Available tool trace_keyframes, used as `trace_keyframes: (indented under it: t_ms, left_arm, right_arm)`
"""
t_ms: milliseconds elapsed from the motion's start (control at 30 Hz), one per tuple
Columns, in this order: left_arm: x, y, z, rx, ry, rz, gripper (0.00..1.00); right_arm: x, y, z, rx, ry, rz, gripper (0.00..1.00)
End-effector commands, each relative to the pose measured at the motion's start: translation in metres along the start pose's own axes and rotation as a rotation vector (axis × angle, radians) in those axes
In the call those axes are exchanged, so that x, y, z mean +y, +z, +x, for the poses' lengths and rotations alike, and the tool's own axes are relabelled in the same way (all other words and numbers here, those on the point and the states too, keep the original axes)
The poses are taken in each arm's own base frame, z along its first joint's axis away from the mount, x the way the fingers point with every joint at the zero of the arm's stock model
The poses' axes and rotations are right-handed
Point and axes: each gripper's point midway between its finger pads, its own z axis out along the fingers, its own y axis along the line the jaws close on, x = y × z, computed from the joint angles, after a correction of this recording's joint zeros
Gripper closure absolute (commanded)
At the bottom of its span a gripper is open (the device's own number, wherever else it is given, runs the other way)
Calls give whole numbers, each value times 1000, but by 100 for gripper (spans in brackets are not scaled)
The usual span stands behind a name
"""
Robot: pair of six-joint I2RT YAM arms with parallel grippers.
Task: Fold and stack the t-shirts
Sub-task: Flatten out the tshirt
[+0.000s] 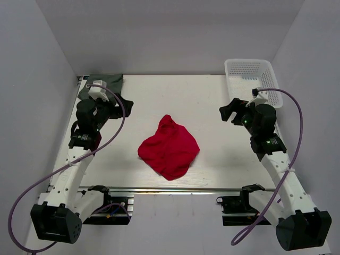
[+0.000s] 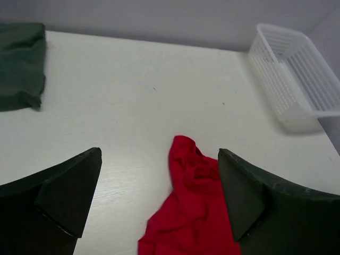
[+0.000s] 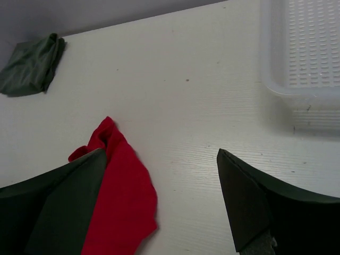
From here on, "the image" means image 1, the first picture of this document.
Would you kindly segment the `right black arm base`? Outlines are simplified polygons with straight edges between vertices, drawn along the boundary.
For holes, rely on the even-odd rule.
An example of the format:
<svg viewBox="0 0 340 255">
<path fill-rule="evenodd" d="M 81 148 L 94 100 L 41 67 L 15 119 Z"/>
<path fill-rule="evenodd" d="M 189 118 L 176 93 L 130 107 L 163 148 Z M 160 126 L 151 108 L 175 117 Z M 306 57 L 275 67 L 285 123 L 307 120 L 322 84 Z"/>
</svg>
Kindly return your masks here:
<svg viewBox="0 0 340 255">
<path fill-rule="evenodd" d="M 260 184 L 247 185 L 237 191 L 236 195 L 223 195 L 216 198 L 216 203 L 222 207 L 223 226 L 250 226 L 253 224 L 260 212 L 250 206 L 249 194 L 254 191 L 269 191 Z"/>
</svg>

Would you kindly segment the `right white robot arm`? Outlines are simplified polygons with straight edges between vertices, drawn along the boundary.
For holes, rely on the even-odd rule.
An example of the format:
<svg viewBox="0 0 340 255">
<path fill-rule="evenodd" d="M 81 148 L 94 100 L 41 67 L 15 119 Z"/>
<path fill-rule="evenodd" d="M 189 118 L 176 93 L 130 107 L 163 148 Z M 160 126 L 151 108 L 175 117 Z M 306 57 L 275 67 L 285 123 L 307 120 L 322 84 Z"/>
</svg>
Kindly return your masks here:
<svg viewBox="0 0 340 255">
<path fill-rule="evenodd" d="M 259 212 L 275 229 L 286 251 L 323 246 L 332 218 L 320 211 L 302 187 L 294 169 L 289 168 L 287 149 L 275 132 L 276 110 L 234 98 L 219 108 L 223 121 L 231 114 L 234 125 L 250 133 L 250 145 L 269 173 L 278 191 L 270 195 L 260 184 L 244 186 L 238 197 L 221 197 L 224 213 Z"/>
</svg>

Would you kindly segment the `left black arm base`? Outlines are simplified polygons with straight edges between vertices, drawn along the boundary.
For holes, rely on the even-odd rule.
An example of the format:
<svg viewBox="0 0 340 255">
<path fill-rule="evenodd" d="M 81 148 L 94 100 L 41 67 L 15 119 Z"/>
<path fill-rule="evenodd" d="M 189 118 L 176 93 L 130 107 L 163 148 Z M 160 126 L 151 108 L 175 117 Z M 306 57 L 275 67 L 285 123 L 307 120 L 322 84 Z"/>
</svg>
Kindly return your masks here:
<svg viewBox="0 0 340 255">
<path fill-rule="evenodd" d="M 104 195 L 102 204 L 84 220 L 85 225 L 128 225 L 132 217 L 132 198 L 111 194 L 110 189 L 103 185 L 94 185 L 82 190 L 81 198 L 91 191 L 99 191 Z"/>
</svg>

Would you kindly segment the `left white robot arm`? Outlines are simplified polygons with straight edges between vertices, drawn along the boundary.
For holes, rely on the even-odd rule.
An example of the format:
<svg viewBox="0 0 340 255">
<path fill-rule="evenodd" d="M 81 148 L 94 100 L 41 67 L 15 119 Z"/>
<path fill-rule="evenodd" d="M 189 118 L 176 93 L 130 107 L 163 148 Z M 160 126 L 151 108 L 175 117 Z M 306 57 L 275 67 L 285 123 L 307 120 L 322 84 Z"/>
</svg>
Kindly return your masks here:
<svg viewBox="0 0 340 255">
<path fill-rule="evenodd" d="M 100 129 L 110 119 L 131 114 L 134 103 L 120 94 L 117 97 L 121 106 L 116 106 L 111 100 L 91 97 L 77 103 L 76 121 L 71 127 L 67 151 L 67 169 L 59 173 L 43 203 L 34 205 L 30 212 L 38 239 L 73 244 L 79 238 L 82 224 L 87 218 L 93 213 L 111 209 L 109 188 L 91 186 L 82 192 L 80 198 L 77 198 L 77 192 L 99 147 Z"/>
</svg>

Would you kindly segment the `red t-shirt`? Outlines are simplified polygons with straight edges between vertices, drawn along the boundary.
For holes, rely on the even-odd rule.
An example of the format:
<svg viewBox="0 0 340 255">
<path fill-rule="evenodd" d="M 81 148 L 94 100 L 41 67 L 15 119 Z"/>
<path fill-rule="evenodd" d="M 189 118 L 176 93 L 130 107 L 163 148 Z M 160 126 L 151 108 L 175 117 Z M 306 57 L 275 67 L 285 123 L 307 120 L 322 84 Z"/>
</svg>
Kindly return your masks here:
<svg viewBox="0 0 340 255">
<path fill-rule="evenodd" d="M 191 133 L 164 115 L 155 134 L 138 148 L 138 156 L 168 181 L 183 177 L 200 148 Z"/>
</svg>

